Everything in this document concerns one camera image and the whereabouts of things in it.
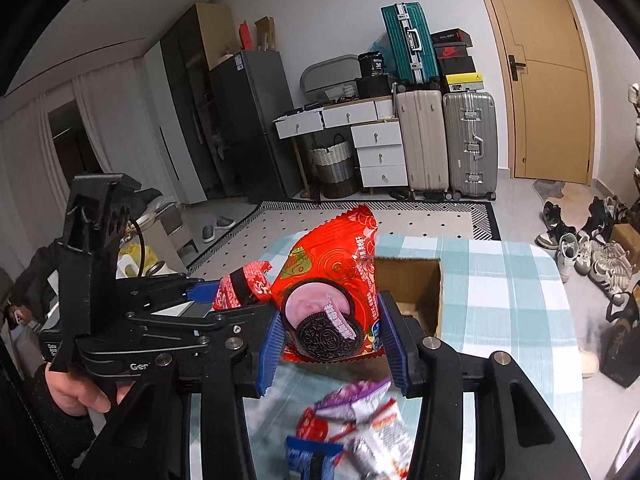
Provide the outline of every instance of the silver suitcase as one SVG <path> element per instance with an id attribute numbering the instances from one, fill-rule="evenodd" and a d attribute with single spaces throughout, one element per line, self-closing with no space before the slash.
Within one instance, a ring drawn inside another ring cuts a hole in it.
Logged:
<path id="1" fill-rule="evenodd" d="M 449 183 L 455 193 L 495 199 L 498 182 L 498 127 L 494 98 L 487 92 L 444 96 Z"/>
<path id="2" fill-rule="evenodd" d="M 447 140 L 439 90 L 396 95 L 409 187 L 412 190 L 449 189 Z"/>

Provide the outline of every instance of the checkered tablecloth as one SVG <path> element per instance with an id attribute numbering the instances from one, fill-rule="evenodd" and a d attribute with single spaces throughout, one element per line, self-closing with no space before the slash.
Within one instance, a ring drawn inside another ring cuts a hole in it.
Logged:
<path id="1" fill-rule="evenodd" d="M 281 238 L 263 255 L 273 265 L 270 282 L 304 234 Z M 380 235 L 376 256 L 440 260 L 442 339 L 459 352 L 481 357 L 496 350 L 508 352 L 580 450 L 580 355 L 558 269 L 545 251 L 516 242 Z M 265 397 L 245 400 L 258 478 L 286 476 L 284 438 L 306 406 L 342 384 L 283 364 Z M 415 433 L 420 400 L 398 401 L 405 423 Z M 473 394 L 465 394 L 461 480 L 474 476 L 474 410 Z M 346 478 L 348 473 L 338 471 L 336 476 Z"/>

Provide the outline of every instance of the black refrigerator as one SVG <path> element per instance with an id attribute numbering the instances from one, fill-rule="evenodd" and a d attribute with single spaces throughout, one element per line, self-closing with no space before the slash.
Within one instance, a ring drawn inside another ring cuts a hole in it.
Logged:
<path id="1" fill-rule="evenodd" d="M 273 120 L 293 108 L 280 53 L 243 50 L 209 72 L 225 159 L 250 202 L 282 200 L 302 190 L 291 139 Z"/>

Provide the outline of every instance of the suitcase handle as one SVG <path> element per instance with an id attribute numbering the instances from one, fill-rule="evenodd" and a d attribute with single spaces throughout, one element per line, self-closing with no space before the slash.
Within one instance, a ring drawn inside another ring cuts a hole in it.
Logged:
<path id="1" fill-rule="evenodd" d="M 417 28 L 408 28 L 406 30 L 406 39 L 409 44 L 409 49 L 411 49 L 412 52 L 422 50 L 422 42 L 420 41 L 420 34 L 418 34 Z"/>
<path id="2" fill-rule="evenodd" d="M 476 160 L 478 160 L 479 158 L 484 157 L 484 140 L 482 140 L 480 137 L 478 137 L 475 134 L 474 134 L 474 139 L 478 141 L 478 145 L 480 147 L 480 152 L 478 153 L 478 156 L 476 156 Z"/>

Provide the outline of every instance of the wooden door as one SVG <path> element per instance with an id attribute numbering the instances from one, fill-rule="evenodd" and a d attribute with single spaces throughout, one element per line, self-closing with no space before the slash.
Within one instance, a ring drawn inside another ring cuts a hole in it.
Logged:
<path id="1" fill-rule="evenodd" d="M 490 2 L 504 44 L 503 73 L 511 87 L 506 94 L 513 99 L 514 176 L 587 183 L 593 152 L 591 76 L 570 1 Z"/>

